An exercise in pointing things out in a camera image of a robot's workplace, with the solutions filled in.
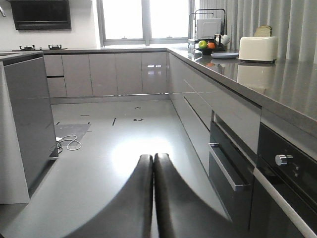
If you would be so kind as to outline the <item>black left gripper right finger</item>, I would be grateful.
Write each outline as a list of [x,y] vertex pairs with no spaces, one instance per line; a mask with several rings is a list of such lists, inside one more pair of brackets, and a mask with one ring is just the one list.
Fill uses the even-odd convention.
[[166,153],[155,154],[155,203],[161,238],[231,238],[232,226],[184,181]]

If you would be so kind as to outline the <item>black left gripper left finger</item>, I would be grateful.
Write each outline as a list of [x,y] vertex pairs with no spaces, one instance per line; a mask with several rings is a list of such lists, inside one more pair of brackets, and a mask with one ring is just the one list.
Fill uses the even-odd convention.
[[153,209],[153,158],[141,155],[110,203],[68,238],[149,238]]

